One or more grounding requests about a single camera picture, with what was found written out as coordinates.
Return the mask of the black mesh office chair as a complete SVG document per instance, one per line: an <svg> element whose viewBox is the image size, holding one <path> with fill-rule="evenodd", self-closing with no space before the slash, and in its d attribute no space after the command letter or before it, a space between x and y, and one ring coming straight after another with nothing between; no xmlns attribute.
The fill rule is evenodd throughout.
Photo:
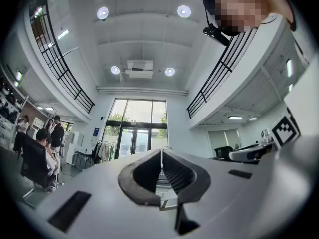
<svg viewBox="0 0 319 239"><path fill-rule="evenodd" d="M20 174L32 182L32 189L23 196L23 200L28 203L27 198L33 193L36 184L44 189L47 188L48 168L46 149L34 139L24 134L22 157L23 162Z"/></svg>

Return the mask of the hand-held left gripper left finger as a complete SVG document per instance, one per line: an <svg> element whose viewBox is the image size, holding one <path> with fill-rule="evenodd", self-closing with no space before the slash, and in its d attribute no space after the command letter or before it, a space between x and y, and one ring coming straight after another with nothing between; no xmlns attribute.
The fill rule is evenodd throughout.
<svg viewBox="0 0 319 239"><path fill-rule="evenodd" d="M36 212L65 239L174 239L175 217L155 194L160 151L95 165L46 197Z"/></svg>

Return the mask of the white ceiling air conditioner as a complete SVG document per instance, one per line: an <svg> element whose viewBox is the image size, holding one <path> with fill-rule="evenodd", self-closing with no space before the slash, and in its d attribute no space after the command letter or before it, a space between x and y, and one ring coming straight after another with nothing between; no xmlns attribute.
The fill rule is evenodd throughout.
<svg viewBox="0 0 319 239"><path fill-rule="evenodd" d="M125 74L133 79L151 79L153 76L153 61L128 60Z"/></svg>

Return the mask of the window with white blinds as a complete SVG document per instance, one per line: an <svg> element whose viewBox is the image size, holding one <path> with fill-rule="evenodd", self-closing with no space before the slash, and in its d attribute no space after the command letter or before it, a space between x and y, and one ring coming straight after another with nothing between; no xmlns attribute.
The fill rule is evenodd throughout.
<svg viewBox="0 0 319 239"><path fill-rule="evenodd" d="M215 151L217 148L230 146L235 149L236 146L242 147L237 129L209 131L208 138L213 157L217 156Z"/></svg>

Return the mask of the clothes rack with garments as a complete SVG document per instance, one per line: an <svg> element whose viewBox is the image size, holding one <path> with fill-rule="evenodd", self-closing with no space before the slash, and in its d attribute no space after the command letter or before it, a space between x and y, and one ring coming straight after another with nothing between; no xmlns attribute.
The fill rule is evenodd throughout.
<svg viewBox="0 0 319 239"><path fill-rule="evenodd" d="M115 143L110 141L98 141L92 150L92 161L94 165L108 162L114 159Z"/></svg>

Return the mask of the blue wall poster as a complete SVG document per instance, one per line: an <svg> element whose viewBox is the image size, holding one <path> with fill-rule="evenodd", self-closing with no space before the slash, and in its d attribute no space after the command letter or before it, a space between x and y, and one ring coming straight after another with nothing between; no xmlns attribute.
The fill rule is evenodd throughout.
<svg viewBox="0 0 319 239"><path fill-rule="evenodd" d="M91 139L91 144L96 144L98 142L98 135L99 135L99 128L95 128L93 131L92 139Z"/></svg>

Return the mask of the display shelf with helmets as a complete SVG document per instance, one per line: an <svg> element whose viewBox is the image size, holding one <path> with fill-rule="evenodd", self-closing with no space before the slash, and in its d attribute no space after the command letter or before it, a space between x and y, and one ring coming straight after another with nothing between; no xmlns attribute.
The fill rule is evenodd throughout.
<svg viewBox="0 0 319 239"><path fill-rule="evenodd" d="M17 124L29 96L24 96L0 67L0 147L12 148Z"/></svg>

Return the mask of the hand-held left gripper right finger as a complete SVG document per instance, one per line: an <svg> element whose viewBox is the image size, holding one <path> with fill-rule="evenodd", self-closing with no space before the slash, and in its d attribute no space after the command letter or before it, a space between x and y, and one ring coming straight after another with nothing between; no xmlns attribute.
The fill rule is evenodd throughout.
<svg viewBox="0 0 319 239"><path fill-rule="evenodd" d="M275 154L257 165L204 159L171 151L163 169L177 193L174 221L164 239L274 239L287 225L280 206Z"/></svg>

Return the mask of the black balcony railing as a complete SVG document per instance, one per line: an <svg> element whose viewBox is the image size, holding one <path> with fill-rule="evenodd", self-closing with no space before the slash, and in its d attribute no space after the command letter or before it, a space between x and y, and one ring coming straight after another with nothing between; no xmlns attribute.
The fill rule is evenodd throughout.
<svg viewBox="0 0 319 239"><path fill-rule="evenodd" d="M45 63L69 96L86 112L94 102L80 86L58 45L49 12L49 0L31 0L29 5L31 28Z"/></svg>
<svg viewBox="0 0 319 239"><path fill-rule="evenodd" d="M218 89L235 70L256 33L257 29L252 29L249 32L240 33L230 38L230 44L224 49L207 80L186 109L190 119L216 94Z"/></svg>

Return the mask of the white cabinet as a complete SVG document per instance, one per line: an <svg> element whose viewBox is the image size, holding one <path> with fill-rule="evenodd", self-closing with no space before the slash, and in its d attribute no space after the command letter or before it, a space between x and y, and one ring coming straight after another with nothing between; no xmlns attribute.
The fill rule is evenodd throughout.
<svg viewBox="0 0 319 239"><path fill-rule="evenodd" d="M82 148L84 135L80 132L69 132L64 145L64 163L73 164L73 156Z"/></svg>

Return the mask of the white ceiling pipe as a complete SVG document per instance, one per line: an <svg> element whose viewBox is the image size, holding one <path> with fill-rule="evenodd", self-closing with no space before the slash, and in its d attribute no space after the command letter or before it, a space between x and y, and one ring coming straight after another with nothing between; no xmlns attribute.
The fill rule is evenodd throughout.
<svg viewBox="0 0 319 239"><path fill-rule="evenodd" d="M156 89L156 88L140 88L140 87L97 87L100 93L147 93L147 94L164 94L187 96L188 91Z"/></svg>

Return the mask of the glass entrance door with window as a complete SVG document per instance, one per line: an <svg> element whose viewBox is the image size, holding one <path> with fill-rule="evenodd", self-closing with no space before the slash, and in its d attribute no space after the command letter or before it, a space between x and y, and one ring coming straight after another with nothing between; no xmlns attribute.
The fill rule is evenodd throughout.
<svg viewBox="0 0 319 239"><path fill-rule="evenodd" d="M169 149L166 102L115 99L102 142L109 147L109 160Z"/></svg>

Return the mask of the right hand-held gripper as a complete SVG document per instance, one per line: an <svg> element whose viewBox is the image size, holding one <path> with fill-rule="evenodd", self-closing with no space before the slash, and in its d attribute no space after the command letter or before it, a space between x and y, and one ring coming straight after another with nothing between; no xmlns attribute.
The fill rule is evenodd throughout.
<svg viewBox="0 0 319 239"><path fill-rule="evenodd" d="M287 107L277 120L262 131L262 143L239 148L229 152L229 159L234 162L257 162L267 153L281 149L287 143L300 136L298 125Z"/></svg>

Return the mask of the grey metal cart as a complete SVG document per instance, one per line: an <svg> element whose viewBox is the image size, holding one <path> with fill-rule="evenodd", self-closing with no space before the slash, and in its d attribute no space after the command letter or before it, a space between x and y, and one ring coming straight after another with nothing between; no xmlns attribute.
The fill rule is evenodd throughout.
<svg viewBox="0 0 319 239"><path fill-rule="evenodd" d="M76 169L84 171L94 166L94 156L88 153L76 151L72 158L72 166Z"/></svg>

